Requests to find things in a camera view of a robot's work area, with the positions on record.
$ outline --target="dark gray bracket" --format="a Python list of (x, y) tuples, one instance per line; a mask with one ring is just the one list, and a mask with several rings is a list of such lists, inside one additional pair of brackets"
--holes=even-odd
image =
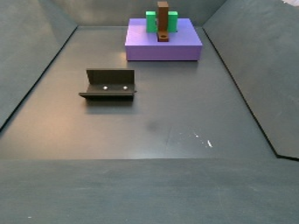
[(89, 100), (134, 100), (137, 92), (135, 70), (87, 69), (89, 91), (79, 93)]

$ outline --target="purple block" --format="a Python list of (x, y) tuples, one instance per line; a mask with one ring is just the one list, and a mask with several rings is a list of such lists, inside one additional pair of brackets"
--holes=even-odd
[(178, 32), (170, 42), (158, 42), (157, 33), (146, 32), (146, 19), (131, 18), (126, 35), (127, 60), (199, 60), (202, 41), (189, 18), (178, 19)]

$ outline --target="metal bracket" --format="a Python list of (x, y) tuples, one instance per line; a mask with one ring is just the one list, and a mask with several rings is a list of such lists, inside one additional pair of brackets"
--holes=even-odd
[(135, 98), (135, 70), (87, 69), (89, 91), (79, 93), (89, 100), (130, 100)]

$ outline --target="gray wall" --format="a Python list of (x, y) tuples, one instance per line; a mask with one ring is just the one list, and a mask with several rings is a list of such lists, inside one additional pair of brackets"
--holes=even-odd
[(0, 129), (75, 28), (47, 0), (0, 1)]
[[(130, 18), (143, 18), (146, 11), (157, 10), (154, 0), (53, 0), (79, 25), (127, 25)], [(181, 18), (191, 18), (203, 25), (227, 0), (170, 0), (171, 10)]]
[(299, 158), (299, 10), (229, 0), (203, 27), (277, 153)]

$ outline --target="green block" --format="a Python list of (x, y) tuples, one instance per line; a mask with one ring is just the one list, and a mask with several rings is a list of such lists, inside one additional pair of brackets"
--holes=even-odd
[(169, 32), (178, 32), (178, 11), (169, 11)]
[(157, 32), (157, 23), (155, 23), (155, 11), (146, 12), (146, 31), (147, 32)]

